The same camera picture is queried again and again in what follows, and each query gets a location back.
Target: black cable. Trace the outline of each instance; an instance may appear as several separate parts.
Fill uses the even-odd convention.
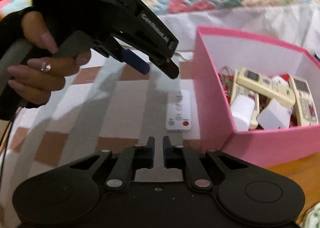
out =
[[[9,138],[10,138],[10,135],[11,135],[11,131],[12,131],[12,127],[13,127],[13,124],[14,124],[14,121],[15,119],[17,118],[18,114],[20,112],[20,109],[17,110],[14,118],[12,119],[11,121],[11,126],[9,127],[9,132],[7,134],[7,137],[5,138],[5,140],[2,139],[2,141],[5,142],[5,147],[4,147],[4,151],[3,151],[3,158],[1,160],[1,169],[0,169],[0,192],[1,192],[1,185],[2,185],[2,177],[3,177],[3,173],[4,173],[4,163],[5,163],[5,156],[7,154],[7,150],[8,150],[8,146],[9,146]],[[6,128],[5,132],[4,132],[4,136],[6,135],[8,131],[8,128]]]

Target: wooden table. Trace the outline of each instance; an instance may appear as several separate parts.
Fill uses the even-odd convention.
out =
[[[300,224],[306,211],[320,202],[320,153],[268,168],[297,182],[304,191],[306,202],[297,219]]]

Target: cardboard box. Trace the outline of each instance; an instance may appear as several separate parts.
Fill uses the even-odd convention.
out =
[[[320,125],[237,132],[219,80],[223,66],[265,75],[306,79],[320,112],[320,63],[305,49],[270,37],[216,27],[198,27],[193,80],[202,151],[214,148],[270,167],[320,151]]]

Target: remote control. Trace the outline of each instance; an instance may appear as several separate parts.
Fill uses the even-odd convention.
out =
[[[237,84],[238,75],[239,75],[239,72],[237,70],[235,70],[235,77],[233,79],[232,95],[231,95],[230,104],[235,100],[235,98],[239,94],[252,98],[255,102],[255,107],[254,107],[254,111],[252,114],[250,129],[256,129],[258,127],[257,116],[260,113],[259,94],[252,91],[252,90],[246,89],[245,87],[239,86]]]
[[[296,76],[290,76],[289,83],[297,100],[294,109],[298,125],[311,126],[318,124],[319,122],[315,104],[307,81]]]
[[[282,106],[292,108],[296,103],[294,92],[290,87],[279,84],[267,76],[242,68],[237,84],[270,99],[276,99]]]
[[[190,92],[181,90],[168,93],[166,128],[168,131],[191,129]]]

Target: finger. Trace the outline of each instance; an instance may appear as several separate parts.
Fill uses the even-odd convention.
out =
[[[84,51],[76,57],[76,65],[82,66],[87,64],[91,59],[91,51]]]
[[[30,68],[40,71],[43,63],[51,65],[47,74],[54,76],[70,76],[79,72],[79,66],[85,65],[91,58],[90,51],[84,51],[76,59],[72,58],[50,58],[43,57],[40,59],[30,59],[27,64]]]
[[[57,44],[45,25],[41,13],[36,11],[26,13],[22,18],[21,27],[25,38],[31,43],[51,53],[58,51]]]
[[[27,64],[30,68],[41,71],[44,63],[50,64],[51,69],[46,73],[52,76],[70,76],[79,72],[79,66],[72,58],[50,58],[30,59]]]
[[[62,76],[42,73],[26,65],[10,66],[7,71],[15,77],[18,83],[44,91],[61,90],[66,83],[66,79]]]
[[[15,90],[22,98],[31,101],[34,104],[44,104],[50,99],[50,92],[35,89],[30,86],[25,86],[24,84],[18,83],[15,80],[8,81],[9,86]]]

